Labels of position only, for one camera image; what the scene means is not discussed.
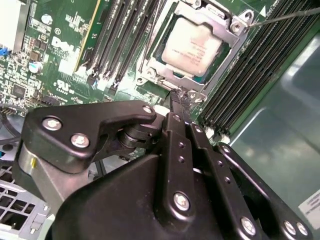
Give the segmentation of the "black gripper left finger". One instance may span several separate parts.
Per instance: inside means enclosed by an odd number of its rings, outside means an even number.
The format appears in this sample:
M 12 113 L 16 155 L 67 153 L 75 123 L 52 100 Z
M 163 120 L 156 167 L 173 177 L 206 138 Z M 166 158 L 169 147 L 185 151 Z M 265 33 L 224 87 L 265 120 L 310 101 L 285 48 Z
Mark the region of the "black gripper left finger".
M 36 108 L 25 117 L 18 156 L 33 155 L 69 174 L 87 171 L 95 181 L 146 155 L 192 161 L 186 125 L 175 90 L 166 115 L 141 100 Z

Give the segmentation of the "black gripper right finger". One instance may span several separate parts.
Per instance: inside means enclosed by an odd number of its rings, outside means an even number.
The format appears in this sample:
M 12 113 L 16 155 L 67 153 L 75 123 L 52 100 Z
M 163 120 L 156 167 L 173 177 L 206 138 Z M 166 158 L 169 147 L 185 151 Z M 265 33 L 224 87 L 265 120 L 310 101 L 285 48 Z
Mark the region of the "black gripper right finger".
M 302 219 L 227 144 L 212 146 L 191 120 L 191 100 L 179 93 L 196 166 L 204 180 L 225 240 L 312 240 Z

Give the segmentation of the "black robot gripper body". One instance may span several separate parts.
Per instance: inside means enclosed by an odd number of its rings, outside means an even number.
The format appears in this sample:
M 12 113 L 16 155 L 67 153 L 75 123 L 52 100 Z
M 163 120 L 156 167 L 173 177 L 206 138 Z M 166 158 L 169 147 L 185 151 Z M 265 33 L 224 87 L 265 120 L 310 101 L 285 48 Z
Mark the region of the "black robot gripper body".
M 204 174 L 182 155 L 141 156 L 90 181 L 21 154 L 12 175 L 51 208 L 47 240 L 225 240 Z

